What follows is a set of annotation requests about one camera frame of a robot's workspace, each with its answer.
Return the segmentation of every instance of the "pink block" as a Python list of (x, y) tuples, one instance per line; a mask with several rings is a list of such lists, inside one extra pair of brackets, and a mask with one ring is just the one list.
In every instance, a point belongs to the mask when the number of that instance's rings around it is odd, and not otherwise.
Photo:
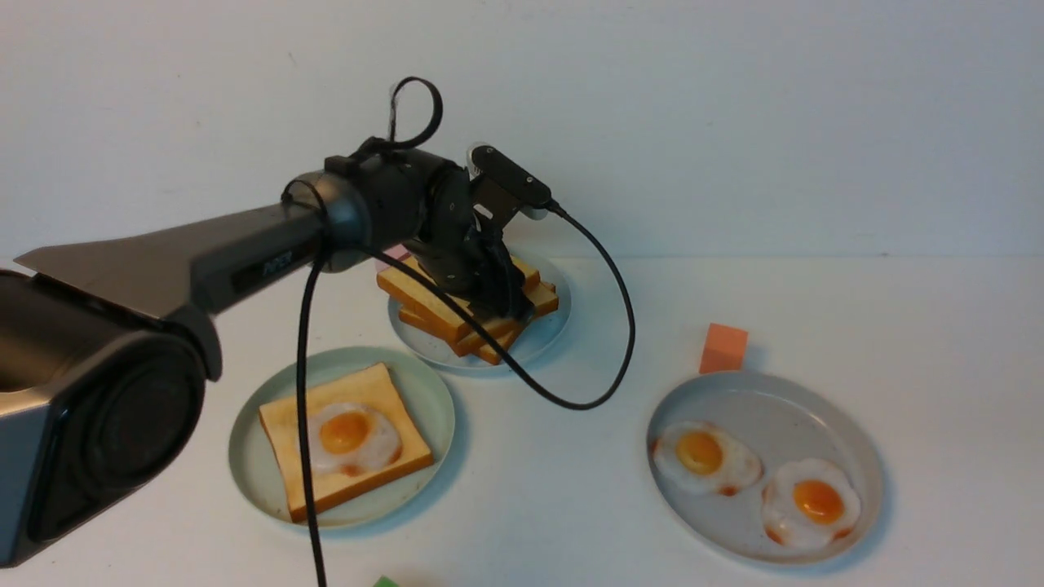
[[(409, 257), (409, 251), (406, 251), (406, 248), (403, 246), (402, 244), (398, 246), (393, 246), (392, 249), (388, 249), (384, 253), (386, 253), (389, 257), (398, 259), (400, 261), (405, 259), (406, 257)], [(377, 267), (377, 273), (381, 273), (382, 271), (388, 268), (387, 263), (380, 261), (378, 259), (374, 259), (374, 264)]]

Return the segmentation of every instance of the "gray plate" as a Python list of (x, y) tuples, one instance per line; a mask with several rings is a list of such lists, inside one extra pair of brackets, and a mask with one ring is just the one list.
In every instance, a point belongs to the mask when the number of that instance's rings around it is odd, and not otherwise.
[[(553, 283), (559, 296), (559, 309), (526, 327), (508, 351), (515, 360), (525, 366), (549, 349), (565, 331), (566, 325), (569, 323), (569, 315), (572, 313), (573, 301), (569, 290), (569, 281), (550, 261), (525, 252), (513, 251), (513, 254), (537, 267), (540, 271), (541, 279)], [(445, 371), (462, 375), (495, 374), (509, 371), (511, 368), (503, 362), (490, 365), (476, 356), (456, 356), (444, 341), (399, 320), (399, 308), (401, 307), (402, 304), (390, 297), (388, 298), (388, 320), (392, 321), (392, 328), (411, 351), (429, 363)]]
[[(453, 442), (453, 398), (446, 383), (430, 367), (416, 357), (374, 347), (335, 349), (308, 358), (308, 386), (332, 381), (349, 373), (383, 361), (402, 396), (406, 410), (431, 448), (435, 464), (416, 471), (323, 512), (323, 530), (356, 526), (382, 518), (405, 506), (435, 476)], [(295, 393), (295, 365), (265, 381), (246, 400), (229, 437), (229, 468), (246, 501), (278, 521), (293, 524), (286, 507), (286, 491), (271, 444), (261, 428), (258, 408)]]
[[(761, 480), (738, 495), (693, 497), (648, 465), (667, 504), (707, 544), (769, 565), (809, 565), (855, 546), (874, 526), (884, 499), (884, 477), (873, 444), (848, 416), (797, 383), (754, 372), (704, 375), (682, 383), (657, 407), (647, 446), (680, 420), (713, 422), (745, 443), (765, 466)], [(862, 502), (848, 537), (814, 553), (787, 549), (764, 534), (761, 489), (780, 465), (815, 456), (836, 463)]]

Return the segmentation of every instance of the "stack of toast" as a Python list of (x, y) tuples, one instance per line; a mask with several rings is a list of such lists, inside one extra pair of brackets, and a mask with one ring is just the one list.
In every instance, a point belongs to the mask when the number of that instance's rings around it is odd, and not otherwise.
[[(540, 272), (521, 259), (512, 257), (512, 260), (525, 276), (523, 291), (532, 302), (535, 311), (532, 319), (526, 324), (502, 318), (480, 321), (482, 327), (504, 350), (512, 348), (532, 321), (559, 309), (559, 296), (555, 294), (554, 284), (541, 281)], [(424, 275), (424, 269), (416, 258), (408, 257), (403, 262)], [(377, 274), (377, 285), (402, 304), (399, 309), (399, 320), (404, 324), (444, 341), (459, 357), (474, 355), (490, 365), (500, 363), (500, 355), (485, 344), (478, 333), (438, 298), (406, 274), (395, 267), (382, 269)], [(460, 307), (468, 308), (466, 301), (456, 298), (454, 301)]]

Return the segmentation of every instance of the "egg yolk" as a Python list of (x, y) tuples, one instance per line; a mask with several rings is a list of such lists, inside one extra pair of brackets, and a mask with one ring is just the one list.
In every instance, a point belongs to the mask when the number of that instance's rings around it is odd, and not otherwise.
[(818, 479), (793, 486), (793, 502), (801, 513), (817, 524), (833, 523), (845, 514), (845, 501), (837, 490)]
[(369, 433), (370, 418), (360, 412), (348, 412), (327, 420), (319, 428), (319, 440), (327, 452), (343, 454), (358, 448)]
[(709, 475), (721, 468), (721, 445), (708, 432), (685, 435), (678, 442), (674, 453), (686, 469), (697, 475)]

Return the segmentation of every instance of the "egg white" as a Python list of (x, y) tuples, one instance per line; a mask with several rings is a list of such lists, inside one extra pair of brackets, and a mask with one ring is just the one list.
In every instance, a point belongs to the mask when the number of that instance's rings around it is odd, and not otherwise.
[[(361, 412), (370, 416), (373, 427), (366, 439), (354, 450), (334, 454), (323, 447), (319, 429), (323, 424), (341, 414)], [(402, 447), (402, 439), (395, 425), (380, 412), (361, 403), (334, 403), (308, 418), (308, 447), (312, 471), (333, 473), (346, 467), (360, 472), (376, 471), (392, 464)]]
[[(829, 524), (808, 518), (793, 501), (797, 484), (817, 479), (837, 492), (845, 503), (841, 517)], [(823, 459), (805, 459), (781, 466), (761, 492), (761, 518), (765, 532), (772, 532), (784, 546), (817, 550), (847, 535), (859, 519), (859, 495), (849, 484), (848, 475), (837, 465)]]
[[(721, 447), (721, 466), (708, 475), (693, 473), (678, 460), (678, 443), (693, 431), (704, 431), (714, 437)], [(745, 444), (729, 432), (709, 422), (675, 422), (664, 428), (652, 449), (652, 463), (663, 476), (686, 493), (739, 493), (761, 478), (764, 468), (761, 460)]]

